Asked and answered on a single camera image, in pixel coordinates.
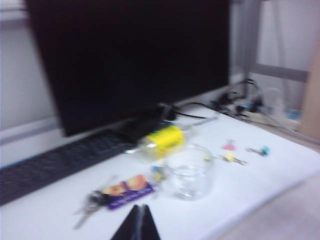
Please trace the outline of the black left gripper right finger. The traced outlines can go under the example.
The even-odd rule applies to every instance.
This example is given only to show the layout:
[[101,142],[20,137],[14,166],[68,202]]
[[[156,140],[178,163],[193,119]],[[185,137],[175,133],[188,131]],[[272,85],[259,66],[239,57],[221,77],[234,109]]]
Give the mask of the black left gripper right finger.
[[160,240],[160,235],[148,205],[142,206],[142,217],[140,223],[141,240]]

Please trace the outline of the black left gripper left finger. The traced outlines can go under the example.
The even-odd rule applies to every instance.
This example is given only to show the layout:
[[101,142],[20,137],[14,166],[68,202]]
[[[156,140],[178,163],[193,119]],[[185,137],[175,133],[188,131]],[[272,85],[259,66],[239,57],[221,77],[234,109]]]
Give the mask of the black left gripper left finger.
[[134,240],[136,238],[139,213],[140,207],[138,205],[134,205],[112,236],[111,240]]

